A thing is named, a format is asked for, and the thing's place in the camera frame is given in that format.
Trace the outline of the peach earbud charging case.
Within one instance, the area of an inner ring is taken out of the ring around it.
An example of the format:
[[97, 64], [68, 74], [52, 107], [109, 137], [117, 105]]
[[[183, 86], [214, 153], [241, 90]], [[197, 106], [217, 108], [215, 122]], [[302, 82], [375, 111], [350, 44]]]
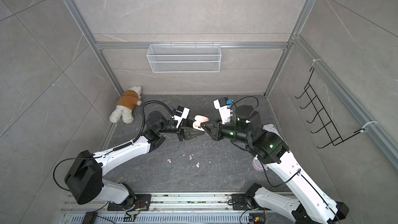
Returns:
[[204, 129], [201, 127], [201, 124], [208, 121], [209, 121], [208, 117], [196, 115], [192, 127], [196, 130], [204, 131]]

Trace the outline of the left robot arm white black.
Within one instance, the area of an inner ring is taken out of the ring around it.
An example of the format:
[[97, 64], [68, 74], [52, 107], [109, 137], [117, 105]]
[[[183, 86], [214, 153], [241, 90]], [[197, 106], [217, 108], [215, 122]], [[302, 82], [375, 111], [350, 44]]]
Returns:
[[136, 201], [134, 191], [126, 183], [114, 183], [104, 176], [123, 163], [159, 148], [165, 141], [164, 133], [176, 133], [180, 141], [203, 135], [205, 131], [201, 123], [208, 121], [207, 117], [200, 115], [189, 119], [188, 109], [176, 113], [170, 120], [166, 120], [159, 111], [153, 111], [145, 122], [147, 129], [137, 141], [95, 153], [81, 152], [64, 181], [79, 205], [98, 200], [130, 209]]

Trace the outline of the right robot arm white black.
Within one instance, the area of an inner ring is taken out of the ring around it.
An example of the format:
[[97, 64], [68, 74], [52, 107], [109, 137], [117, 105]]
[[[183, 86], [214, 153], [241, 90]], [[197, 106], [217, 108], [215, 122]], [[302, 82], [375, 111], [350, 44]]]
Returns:
[[252, 106], [239, 106], [235, 121], [230, 119], [228, 106], [220, 107], [219, 112], [220, 120], [201, 122], [201, 128], [215, 141], [243, 143], [261, 169], [271, 169], [295, 195], [291, 199], [253, 184], [245, 193], [250, 208], [273, 210], [296, 224], [338, 224], [348, 216], [349, 207], [334, 201], [318, 187], [279, 134], [270, 130], [272, 126], [262, 125], [260, 114]]

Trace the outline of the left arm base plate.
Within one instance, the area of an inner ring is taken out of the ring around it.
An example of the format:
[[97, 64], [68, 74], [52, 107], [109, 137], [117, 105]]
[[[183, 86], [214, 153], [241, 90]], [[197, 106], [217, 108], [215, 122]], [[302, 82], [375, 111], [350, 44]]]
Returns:
[[138, 209], [148, 209], [151, 203], [151, 194], [137, 194], [128, 197], [123, 203], [116, 204], [110, 202], [107, 206], [108, 211], [137, 211]]

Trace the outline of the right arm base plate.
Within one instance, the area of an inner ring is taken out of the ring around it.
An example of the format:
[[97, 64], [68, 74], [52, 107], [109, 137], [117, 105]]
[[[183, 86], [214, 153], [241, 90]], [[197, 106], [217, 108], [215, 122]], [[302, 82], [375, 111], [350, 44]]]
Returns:
[[245, 194], [231, 194], [228, 205], [232, 206], [234, 211], [245, 211], [249, 209]]

